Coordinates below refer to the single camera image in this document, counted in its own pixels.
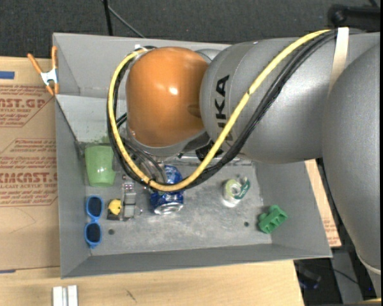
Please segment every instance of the cardboard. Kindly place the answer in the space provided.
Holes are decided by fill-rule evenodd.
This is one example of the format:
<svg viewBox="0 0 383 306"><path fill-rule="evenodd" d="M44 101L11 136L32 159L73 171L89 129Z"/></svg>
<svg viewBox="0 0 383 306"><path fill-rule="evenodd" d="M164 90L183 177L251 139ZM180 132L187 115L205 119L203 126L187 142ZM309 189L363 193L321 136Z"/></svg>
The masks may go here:
<svg viewBox="0 0 383 306"><path fill-rule="evenodd" d="M0 57L0 70L15 72L0 80L0 270L56 266L54 98L28 59Z"/></svg>
<svg viewBox="0 0 383 306"><path fill-rule="evenodd" d="M320 216L322 218L322 222L324 223L326 238L329 242L329 246L340 247L342 246L342 243L340 242L338 229L332 215L331 207L327 200L326 190L318 170L318 164L316 160L308 160L305 161L305 165L309 174Z"/></svg>

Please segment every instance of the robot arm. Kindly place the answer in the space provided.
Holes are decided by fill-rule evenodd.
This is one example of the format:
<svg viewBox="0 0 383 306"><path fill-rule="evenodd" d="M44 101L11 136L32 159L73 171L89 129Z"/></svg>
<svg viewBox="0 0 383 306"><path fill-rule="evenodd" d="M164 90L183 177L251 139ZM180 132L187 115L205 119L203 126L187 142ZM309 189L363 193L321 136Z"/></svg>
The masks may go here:
<svg viewBox="0 0 383 306"><path fill-rule="evenodd" d="M335 34L305 38L240 43L218 53L134 52L124 141L114 110L119 83L111 83L111 142L126 172L157 191L193 187L236 156L265 163L323 157L357 253L380 274L380 33L350 32L345 70L331 91ZM141 150L162 165L209 140L213 147L197 171L172 185L153 180L153 170L146 175L123 152ZM220 161L209 164L220 149Z"/></svg>

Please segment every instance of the black cord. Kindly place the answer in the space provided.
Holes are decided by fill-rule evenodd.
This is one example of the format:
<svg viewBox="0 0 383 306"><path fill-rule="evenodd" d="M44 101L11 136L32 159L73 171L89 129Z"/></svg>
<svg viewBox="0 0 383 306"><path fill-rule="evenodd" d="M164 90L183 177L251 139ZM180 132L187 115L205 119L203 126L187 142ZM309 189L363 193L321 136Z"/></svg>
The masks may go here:
<svg viewBox="0 0 383 306"><path fill-rule="evenodd" d="M325 266L325 265L320 265L320 264L314 264L312 263L313 266L317 266L317 267L320 267L320 268L327 268L328 270L332 269L333 271L335 271L336 273L342 275L343 277L345 277L346 279L348 279L349 281L352 281L353 283L356 283L358 286L361 286L362 288L364 289L371 289L372 287L366 287L366 286L363 286L361 285L358 281L354 280L352 277L350 277L349 275L347 275L346 273L343 273L342 271L339 271L335 268L330 268L329 266Z"/></svg>
<svg viewBox="0 0 383 306"><path fill-rule="evenodd" d="M114 33L112 31L112 22L110 21L110 13L109 13L109 7L108 7L108 0L103 0L103 9L105 10L105 17L107 18L107 25L108 25L109 36L113 36Z"/></svg>

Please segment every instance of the yellow object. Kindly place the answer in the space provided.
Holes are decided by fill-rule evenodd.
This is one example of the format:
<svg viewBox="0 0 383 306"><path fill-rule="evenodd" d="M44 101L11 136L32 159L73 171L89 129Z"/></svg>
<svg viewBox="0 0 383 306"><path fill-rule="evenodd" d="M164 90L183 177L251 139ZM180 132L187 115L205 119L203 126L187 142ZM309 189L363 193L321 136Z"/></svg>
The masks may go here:
<svg viewBox="0 0 383 306"><path fill-rule="evenodd" d="M108 205L108 210L110 213L118 215L121 211L121 200L112 200Z"/></svg>
<svg viewBox="0 0 383 306"><path fill-rule="evenodd" d="M261 74L255 79L254 83L251 84L250 88L248 89L247 93L244 94L244 96L241 98L240 102L234 109L233 113L230 116L229 121L226 123L226 125L223 128L223 131L218 136L217 140L215 141L214 145L211 147L211 150L207 153L207 156L204 158L203 162L200 163L200 165L197 167L197 169L187 178L184 180L178 182L174 185L165 185L165 184L159 184L149 178L147 175L145 175L138 167L137 165L132 161L131 157L127 153L122 139L119 135L119 131L116 125L116 119L114 115L114 105L113 105L113 96L114 96L114 88L116 80L119 76L119 73L123 69L123 67L131 61L133 58L135 58L138 55L141 55L147 51L149 51L146 48L142 48L141 50L134 51L130 54L128 54L119 64L119 66L116 68L114 75L112 77L112 80L110 82L109 86L109 93L108 93L108 100L107 100L107 110L108 110L108 116L110 120L110 125L112 128L112 133L114 135L114 138L116 139L117 146L119 147L119 150L121 151L125 161L128 163L128 166L132 169L132 171L140 178L142 179L146 185L149 185L150 187L157 189L158 191L165 191L165 192L171 192L171 191L179 191L183 188L185 188L187 185L191 184L207 167L207 165L210 163L210 161L213 159L217 151L220 149L222 143L224 142L225 138L229 134L230 130L232 129L232 126L236 123L236 120L247 104L248 100L250 99L251 95L260 87L261 83L266 79L266 77L274 70L280 62L284 60L288 55L290 55L293 51L295 51L296 48L300 47L302 44L305 44L306 42L316 38L317 36L328 32L329 29L317 31L314 33L307 34L303 36L302 38L299 38L295 42L291 43L288 47L286 47L284 50L282 50L261 72Z"/></svg>

